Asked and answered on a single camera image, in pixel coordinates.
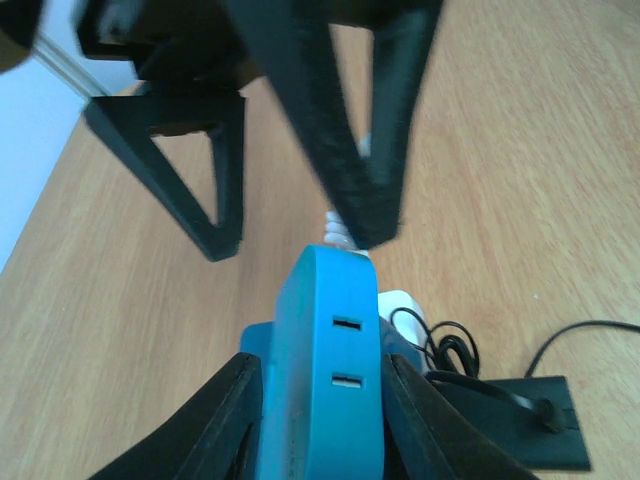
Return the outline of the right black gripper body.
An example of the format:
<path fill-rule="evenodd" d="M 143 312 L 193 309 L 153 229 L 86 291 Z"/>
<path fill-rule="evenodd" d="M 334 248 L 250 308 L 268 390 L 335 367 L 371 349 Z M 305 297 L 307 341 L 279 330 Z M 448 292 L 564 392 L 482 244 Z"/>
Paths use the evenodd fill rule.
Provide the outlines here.
<path fill-rule="evenodd" d="M 249 1 L 77 1 L 74 30 L 91 60 L 128 62 L 142 81 L 242 89 L 265 75 L 232 16 Z"/>

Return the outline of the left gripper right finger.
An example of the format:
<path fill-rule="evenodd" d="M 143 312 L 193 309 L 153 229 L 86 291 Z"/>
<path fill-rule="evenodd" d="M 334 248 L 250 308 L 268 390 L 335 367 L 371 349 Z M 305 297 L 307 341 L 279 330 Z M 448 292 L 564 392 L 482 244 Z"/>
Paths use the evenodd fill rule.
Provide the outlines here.
<path fill-rule="evenodd" d="M 381 364 L 385 479 L 533 479 L 475 429 L 405 357 Z"/>

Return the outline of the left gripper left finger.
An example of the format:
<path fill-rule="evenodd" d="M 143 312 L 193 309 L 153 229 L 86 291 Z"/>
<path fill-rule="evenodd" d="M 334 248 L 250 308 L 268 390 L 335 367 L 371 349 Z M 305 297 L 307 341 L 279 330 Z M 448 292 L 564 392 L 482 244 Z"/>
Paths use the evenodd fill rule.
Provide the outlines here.
<path fill-rule="evenodd" d="M 234 355 L 160 427 L 94 479 L 254 479 L 263 383 L 257 356 Z"/>

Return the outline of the light blue adapter plug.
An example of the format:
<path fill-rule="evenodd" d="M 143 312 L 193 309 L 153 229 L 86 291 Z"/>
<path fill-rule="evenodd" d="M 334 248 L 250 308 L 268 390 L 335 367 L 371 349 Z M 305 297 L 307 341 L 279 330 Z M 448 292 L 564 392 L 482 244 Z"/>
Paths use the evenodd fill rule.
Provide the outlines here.
<path fill-rule="evenodd" d="M 380 479 L 377 280 L 358 254 L 309 245 L 276 301 L 259 479 Z"/>

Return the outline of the black adapter with thin cable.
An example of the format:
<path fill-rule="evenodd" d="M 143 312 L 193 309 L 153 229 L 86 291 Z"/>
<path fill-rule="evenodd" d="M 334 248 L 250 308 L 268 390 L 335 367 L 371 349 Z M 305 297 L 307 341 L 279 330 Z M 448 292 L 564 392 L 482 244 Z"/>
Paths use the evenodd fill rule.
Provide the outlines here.
<path fill-rule="evenodd" d="M 632 323 L 585 320 L 546 339 L 523 376 L 482 380 L 480 354 L 470 331 L 454 321 L 426 324 L 425 379 L 475 429 L 509 456 L 533 470 L 587 472 L 591 469 L 578 415 L 564 376 L 536 377 L 544 353 L 561 335 L 580 328 L 637 333 Z"/>

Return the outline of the white power strip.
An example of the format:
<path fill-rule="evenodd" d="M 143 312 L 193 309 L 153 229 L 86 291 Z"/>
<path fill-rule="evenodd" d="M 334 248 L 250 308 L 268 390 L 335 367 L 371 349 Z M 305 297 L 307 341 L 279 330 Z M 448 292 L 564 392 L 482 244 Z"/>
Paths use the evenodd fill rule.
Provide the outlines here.
<path fill-rule="evenodd" d="M 415 299 L 404 290 L 378 294 L 378 312 L 382 321 L 381 345 L 384 353 L 401 354 L 422 374 L 429 370 L 424 347 L 425 316 Z"/>

